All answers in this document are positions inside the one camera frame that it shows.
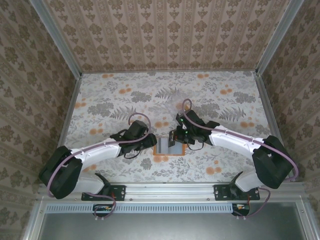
floral wallpaper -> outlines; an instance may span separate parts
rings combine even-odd
[[[29,1],[0,1],[0,239],[28,223],[75,79]]]
[[[262,75],[320,220],[320,1],[305,0]]]
[[[150,118],[156,136],[168,137],[176,129],[175,116],[187,97],[205,122],[213,120],[246,135],[267,137],[270,130],[253,73],[83,74],[65,145],[81,148],[101,142],[128,129],[128,117],[134,112]],[[135,119],[146,122],[141,116]],[[253,167],[252,159],[205,145],[198,151],[187,148],[184,156],[153,156],[149,148],[133,159],[108,159],[84,171],[101,173],[111,182],[228,182]]]
[[[45,0],[83,73],[254,69],[289,0]]]

metal frame edge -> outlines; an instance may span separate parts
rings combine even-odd
[[[40,207],[40,203],[39,202],[35,203],[33,205],[28,224],[27,224],[27,226],[25,228],[25,231],[24,231],[24,236],[22,238],[23,240],[30,239],[30,237],[32,235],[32,232],[33,232],[33,230],[35,228],[35,222],[36,222],[36,218],[37,218],[37,215],[38,215],[39,207]]]
[[[317,224],[315,214],[311,208],[310,202],[301,200],[296,202],[295,204],[306,238],[308,240],[319,240],[319,226]]]
[[[262,57],[260,58],[256,66],[256,70],[258,71],[258,73],[262,74],[266,70],[271,58],[275,54],[280,42],[285,36],[303,2],[304,0],[291,0],[289,2],[278,26],[276,27],[268,43],[268,46],[265,48]]]
[[[68,48],[68,45],[58,30],[55,21],[51,17],[50,12],[48,11],[44,1],[42,0],[30,0],[32,6],[34,7],[36,13],[39,15],[41,21],[43,22],[46,30],[51,35],[55,45],[62,54],[65,62],[69,66],[72,74],[75,79],[78,81],[81,78],[81,69],[77,64],[71,50]]]
[[[73,90],[72,97],[71,97],[70,104],[69,104],[69,108],[68,108],[68,112],[66,113],[66,116],[65,116],[65,120],[63,123],[61,135],[60,135],[57,147],[60,147],[65,144],[66,137],[68,134],[69,125],[70,125],[71,118],[72,118],[72,114],[74,112],[78,93],[80,91],[81,82],[82,82],[81,78],[75,82],[74,90]]]
[[[256,86],[259,91],[259,95],[260,95],[260,99],[261,99],[262,106],[264,109],[265,117],[266,117],[266,120],[268,121],[268,124],[270,127],[270,132],[272,135],[277,137],[280,140],[280,142],[283,144],[283,140],[281,138],[281,134],[280,134],[280,131],[279,131],[279,128],[277,125],[276,117],[274,115],[274,111],[272,109],[263,78],[262,78],[261,74],[259,74],[259,75],[255,74],[254,78],[255,78]]]
[[[126,193],[128,195],[128,198],[130,196],[136,196],[135,199],[127,199],[125,201],[121,201],[120,203],[124,204],[157,204],[157,203],[164,203],[164,204],[170,204],[170,203],[195,203],[195,204],[214,204],[214,203],[222,203],[221,201],[215,201],[214,200],[214,194],[213,194],[213,185],[215,184],[225,184],[223,182],[193,182],[193,183],[181,183],[181,182],[173,182],[173,183],[151,183],[151,182],[117,182],[117,183],[111,183],[112,185],[126,185],[128,192]],[[170,198],[170,195],[177,195],[178,196],[188,196],[188,195],[200,195],[201,199],[188,199],[187,201],[183,200],[183,198],[175,199],[175,200],[156,200],[155,198],[149,198],[150,195],[162,197],[162,194],[159,194],[161,192],[160,189],[163,189],[165,192],[169,193],[167,196]],[[303,209],[306,209],[306,213],[308,213],[308,208],[305,206],[308,206],[308,202],[306,202],[307,194],[304,190],[304,184],[303,182],[284,182],[279,187],[279,189],[270,189],[271,190],[271,203],[287,203],[287,202],[294,202],[296,203],[297,210],[301,212],[300,207],[303,205]],[[67,196],[64,199],[55,199],[50,198],[46,196],[46,186],[44,184],[40,185],[40,188],[38,190],[38,196],[36,200],[36,209],[33,210],[33,213],[31,215],[31,219],[28,225],[28,232],[29,235],[27,238],[24,238],[23,240],[37,240],[43,220],[46,214],[46,207],[47,205],[51,203],[64,203],[64,204],[83,204],[84,202],[81,201],[81,193],[72,193],[69,196]],[[265,191],[260,192],[260,200],[255,201],[257,203],[263,203],[265,201],[265,198],[267,197],[267,193]],[[107,201],[88,201],[86,203],[99,203],[99,204],[106,204],[110,203]],[[312,226],[309,226],[309,222],[312,221],[312,218],[309,218],[310,215],[307,215],[308,219],[311,219],[310,221],[307,221],[306,218],[302,218],[300,216],[301,221],[303,221],[303,230],[306,234],[306,236],[316,236],[316,228],[313,228]]]

patterned wall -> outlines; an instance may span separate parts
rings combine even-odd
[[[45,0],[82,72],[253,69],[288,0]]]
[[[29,1],[0,1],[0,239],[19,239],[75,85]]]
[[[305,0],[263,79],[282,138],[320,219],[320,1]]]

pink cable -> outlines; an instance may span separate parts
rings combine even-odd
[[[267,192],[268,192],[268,196],[266,197],[266,199],[265,199],[264,203],[262,204],[262,206],[261,206],[257,211],[255,211],[254,213],[251,213],[251,214],[249,214],[249,215],[247,215],[247,216],[243,216],[241,213],[239,213],[239,212],[237,212],[237,211],[233,211],[234,213],[236,213],[236,214],[238,214],[238,215],[239,215],[238,217],[242,217],[243,219],[253,217],[253,216],[254,216],[254,215],[256,215],[258,212],[260,212],[260,211],[261,211],[261,209],[263,209],[263,208],[264,208],[264,206],[267,204],[267,202],[268,202],[268,201],[269,201],[269,199],[270,199],[271,192],[270,192],[270,190],[269,190],[269,189],[264,188],[264,187],[259,187],[259,189],[261,189],[261,190],[264,190],[264,191],[267,191]]]
[[[106,219],[106,218],[109,218],[109,217],[114,213],[114,211],[116,210],[117,202],[116,202],[116,200],[115,200],[113,197],[107,196],[107,195],[93,194],[93,193],[90,193],[90,192],[86,192],[86,194],[88,194],[88,195],[90,195],[90,196],[92,196],[92,197],[105,198],[105,199],[110,199],[110,200],[113,201],[113,208],[111,209],[111,211],[108,213],[107,216],[104,216],[105,219]],[[97,207],[94,209],[93,215],[94,215],[96,218],[98,217],[98,216],[97,216],[97,210],[98,210],[99,208],[102,208],[102,207],[103,207],[103,206],[100,205],[100,206],[97,206]]]
[[[136,142],[139,142],[139,141],[145,139],[145,138],[148,136],[149,132],[150,132],[150,129],[151,129],[151,121],[150,121],[150,119],[149,119],[145,114],[139,113],[139,112],[135,112],[135,113],[133,113],[133,114],[131,114],[131,115],[129,116],[129,119],[128,119],[128,124],[129,124],[129,125],[130,125],[130,119],[131,119],[131,117],[134,116],[134,115],[142,115],[142,116],[144,116],[144,117],[147,119],[148,123],[149,123],[148,131],[146,132],[146,134],[145,134],[143,137],[140,137],[140,138],[135,139],[135,140],[130,140],[130,141],[110,141],[110,142],[106,142],[106,143],[102,142],[102,143],[99,143],[99,144],[97,144],[97,145],[89,146],[89,147],[87,147],[87,148],[82,149],[81,151],[77,151],[77,152],[69,155],[68,157],[66,157],[66,158],[58,165],[58,167],[54,170],[53,174],[51,175],[51,178],[50,178],[50,180],[49,180],[49,182],[48,182],[48,185],[47,185],[47,187],[46,187],[46,193],[47,193],[47,195],[48,195],[50,198],[54,198],[54,197],[55,197],[55,196],[52,195],[51,192],[50,192],[51,184],[52,184],[55,176],[57,175],[58,171],[59,171],[59,170],[62,168],[62,166],[63,166],[66,162],[68,162],[72,157],[74,157],[74,156],[76,156],[76,155],[78,155],[78,154],[81,154],[81,153],[88,152],[88,151],[90,151],[90,150],[92,150],[92,149],[96,149],[96,148],[100,148],[100,147],[105,147],[106,145],[111,145],[111,144],[131,144],[131,143],[136,143]]]
[[[190,109],[192,107],[192,102],[189,98],[186,98],[183,102],[182,102],[182,112],[183,112],[183,115],[184,117],[190,122],[192,123],[193,125],[197,126],[198,128],[201,128],[201,129],[205,129],[205,130],[209,130],[209,131],[214,131],[214,132],[219,132],[219,133],[224,133],[224,134],[229,134],[229,135],[232,135],[232,136],[235,136],[237,138],[241,138],[241,139],[244,139],[244,140],[247,140],[248,142],[253,142],[255,144],[258,144],[258,145],[261,145],[263,147],[265,147],[266,149],[269,149],[273,152],[275,152],[276,154],[279,154],[280,156],[282,156],[283,158],[285,158],[289,163],[291,163],[291,165],[293,166],[294,168],[294,176],[292,177],[289,177],[287,179],[285,179],[285,181],[291,181],[291,180],[295,180],[298,175],[299,175],[299,170],[298,170],[298,167],[297,165],[295,164],[295,162],[290,158],[288,157],[287,155],[285,155],[283,152],[279,151],[278,149],[275,149],[274,147],[272,146],[269,146],[267,144],[264,144],[262,142],[259,142],[257,140],[252,140],[251,138],[249,137],[246,137],[246,136],[242,136],[240,134],[237,134],[235,132],[230,132],[230,131],[224,131],[224,130],[221,130],[221,129],[215,129],[215,128],[210,128],[210,127],[205,127],[205,126],[201,126],[197,123],[195,123],[194,121],[192,121],[188,116],[187,114],[185,113],[185,103],[186,102],[189,102],[190,103]]]

aluminum frame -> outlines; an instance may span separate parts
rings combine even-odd
[[[299,11],[303,2],[304,0],[292,0],[289,2],[279,24],[277,25],[268,43],[268,46],[265,48],[262,57],[260,58],[256,66],[258,73],[262,74],[266,70],[268,63],[275,54],[279,44],[287,33],[288,28],[297,15],[297,12]]]
[[[126,185],[126,195],[124,201],[119,203],[141,204],[208,204],[208,203],[243,203],[246,201],[216,201],[214,195],[214,185],[225,184],[223,182],[195,182],[195,183],[112,183],[112,185]],[[319,229],[317,227],[313,212],[308,201],[302,182],[284,182],[278,189],[270,189],[270,203],[296,203],[304,233],[308,240],[319,239]],[[260,200],[255,203],[263,203],[268,193],[260,191]],[[46,186],[41,184],[36,204],[27,227],[24,240],[37,240],[41,231],[45,210],[47,205],[52,203],[64,203],[81,205],[83,203],[110,204],[110,201],[81,201],[80,193],[72,193],[63,200],[58,200],[47,196]]]
[[[72,74],[74,75],[76,81],[81,78],[81,68],[78,65],[72,51],[69,49],[64,37],[59,31],[55,21],[50,15],[50,11],[47,9],[44,1],[42,0],[30,0],[32,6],[34,7],[36,13],[39,15],[41,21],[43,22],[46,30],[52,37],[55,45],[58,47],[61,55],[63,56],[66,64],[69,66]]]

